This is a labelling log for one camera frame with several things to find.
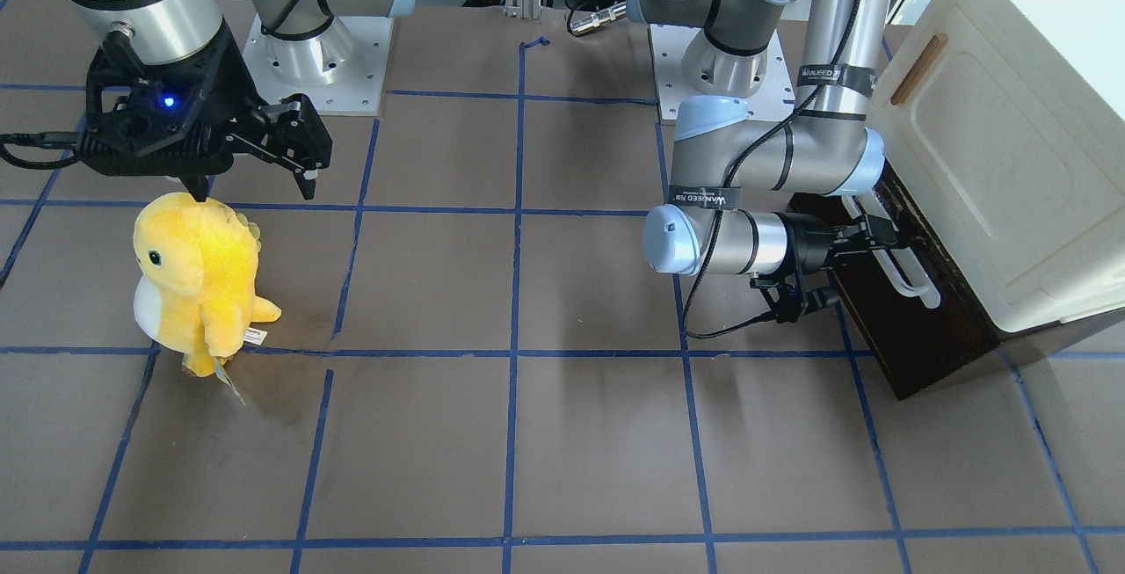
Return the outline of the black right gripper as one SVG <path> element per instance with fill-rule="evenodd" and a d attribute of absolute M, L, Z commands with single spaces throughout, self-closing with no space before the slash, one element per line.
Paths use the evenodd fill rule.
<path fill-rule="evenodd" d="M 144 64 L 133 39 L 112 29 L 86 93 L 76 161 L 110 177 L 180 178 L 194 201 L 207 201 L 212 174 L 226 172 L 234 154 L 284 165 L 305 200 L 332 161 L 333 140 L 312 98 L 266 105 L 228 25 L 199 52 L 162 65 Z"/>

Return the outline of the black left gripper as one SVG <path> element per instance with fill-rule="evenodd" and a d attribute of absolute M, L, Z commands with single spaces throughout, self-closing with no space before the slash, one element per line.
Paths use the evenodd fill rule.
<path fill-rule="evenodd" d="M 880 246 L 909 246 L 915 224 L 904 214 L 885 218 L 861 213 L 852 225 L 831 226 L 812 214 L 778 213 L 788 249 L 780 276 L 814 273 L 865 260 Z"/>

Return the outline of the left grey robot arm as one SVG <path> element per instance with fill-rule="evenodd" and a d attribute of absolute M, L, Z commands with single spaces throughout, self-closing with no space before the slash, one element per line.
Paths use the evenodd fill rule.
<path fill-rule="evenodd" d="M 690 26 L 695 96 L 680 102 L 670 185 L 644 222 L 655 271 L 767 276 L 798 253 L 780 214 L 744 209 L 748 190 L 853 196 L 882 174 L 884 144 L 867 126 L 889 0 L 812 0 L 795 105 L 752 109 L 752 74 L 790 0 L 627 0 L 632 21 Z"/>

